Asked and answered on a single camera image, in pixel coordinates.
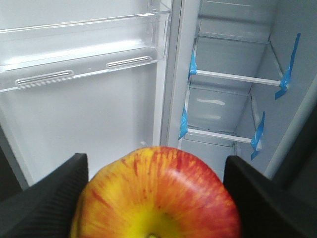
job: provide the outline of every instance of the shelf rail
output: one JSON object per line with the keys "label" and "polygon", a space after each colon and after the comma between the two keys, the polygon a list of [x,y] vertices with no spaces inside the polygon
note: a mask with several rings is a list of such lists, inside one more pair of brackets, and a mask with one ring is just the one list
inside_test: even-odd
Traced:
{"label": "shelf rail", "polygon": [[230,140],[230,141],[242,142],[242,143],[247,143],[247,144],[250,144],[252,141],[252,139],[249,139],[249,138],[244,138],[244,137],[239,137],[239,136],[234,136],[234,135],[226,135],[226,134],[204,131],[204,130],[191,129],[191,128],[188,128],[188,134],[205,135],[205,136],[212,137],[212,138],[219,138],[219,139],[223,139],[223,140]]}
{"label": "shelf rail", "polygon": [[279,87],[281,84],[281,82],[278,80],[253,78],[253,77],[247,77],[247,76],[240,76],[240,75],[234,75],[234,74],[228,74],[228,73],[217,73],[217,72],[210,72],[210,71],[203,71],[203,70],[197,70],[197,75],[207,76],[212,78],[224,78],[224,79],[250,82],[250,83],[266,84],[266,85],[272,85],[277,87]]}

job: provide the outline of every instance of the refrigerator door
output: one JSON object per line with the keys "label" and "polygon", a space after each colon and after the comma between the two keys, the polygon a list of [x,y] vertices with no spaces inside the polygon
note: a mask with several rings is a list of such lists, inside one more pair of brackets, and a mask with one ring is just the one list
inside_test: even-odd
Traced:
{"label": "refrigerator door", "polygon": [[0,123],[29,185],[74,153],[92,177],[159,143],[166,4],[0,3]]}

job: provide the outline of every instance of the red apple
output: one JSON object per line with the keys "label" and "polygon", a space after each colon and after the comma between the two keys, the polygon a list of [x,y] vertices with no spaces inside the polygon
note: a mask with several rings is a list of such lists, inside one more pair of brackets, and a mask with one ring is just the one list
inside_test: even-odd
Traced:
{"label": "red apple", "polygon": [[237,208],[199,158],[138,149],[102,168],[83,190],[71,238],[239,238]]}

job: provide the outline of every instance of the blue packing tape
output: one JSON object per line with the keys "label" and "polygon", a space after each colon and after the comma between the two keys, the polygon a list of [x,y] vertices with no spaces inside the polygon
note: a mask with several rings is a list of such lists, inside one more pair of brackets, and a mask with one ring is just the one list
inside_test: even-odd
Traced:
{"label": "blue packing tape", "polygon": [[259,149],[258,149],[258,144],[261,140],[261,137],[263,135],[263,131],[264,131],[264,122],[265,122],[265,112],[263,112],[262,114],[262,120],[256,130],[255,135],[253,136],[252,140],[251,140],[251,146],[253,148],[253,153],[251,155],[251,160],[253,160],[258,154],[259,154]]}
{"label": "blue packing tape", "polygon": [[192,58],[190,61],[190,70],[189,70],[189,76],[197,74],[197,65],[196,65],[196,57],[194,55],[194,52],[192,53]]}
{"label": "blue packing tape", "polygon": [[293,48],[293,52],[292,52],[292,56],[291,56],[291,60],[290,60],[289,66],[287,67],[287,70],[284,73],[284,76],[282,78],[281,84],[279,85],[281,90],[276,92],[275,100],[280,98],[280,97],[282,97],[288,90],[289,83],[291,81],[295,55],[296,55],[296,51],[297,51],[297,47],[298,47],[298,43],[299,43],[300,37],[301,37],[301,33],[298,33],[297,36],[296,36],[295,43],[294,43],[294,48]]}
{"label": "blue packing tape", "polygon": [[186,112],[186,108],[184,105],[183,108],[183,115],[182,115],[182,120],[181,120],[181,124],[180,124],[180,134],[179,134],[179,138],[182,138],[183,136],[185,136],[188,132],[188,123],[187,123],[187,112]]}

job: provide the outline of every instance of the refrigerator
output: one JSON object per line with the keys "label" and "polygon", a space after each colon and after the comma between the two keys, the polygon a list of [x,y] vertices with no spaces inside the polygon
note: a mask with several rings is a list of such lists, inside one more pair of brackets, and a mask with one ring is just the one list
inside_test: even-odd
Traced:
{"label": "refrigerator", "polygon": [[74,153],[92,177],[153,145],[220,179],[231,154],[271,178],[316,101],[316,12],[305,0],[1,1],[1,147],[23,187]]}

